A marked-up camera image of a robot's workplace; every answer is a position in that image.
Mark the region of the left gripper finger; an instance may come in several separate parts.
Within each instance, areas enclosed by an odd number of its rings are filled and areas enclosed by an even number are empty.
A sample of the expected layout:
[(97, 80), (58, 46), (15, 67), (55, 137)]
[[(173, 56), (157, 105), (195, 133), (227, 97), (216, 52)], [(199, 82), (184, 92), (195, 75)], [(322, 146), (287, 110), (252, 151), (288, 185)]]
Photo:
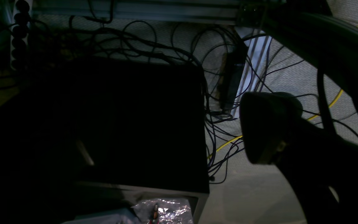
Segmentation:
[(284, 152), (293, 123), (302, 117), (303, 106), (286, 92), (250, 92), (240, 101), (240, 123), (247, 159), (267, 165)]

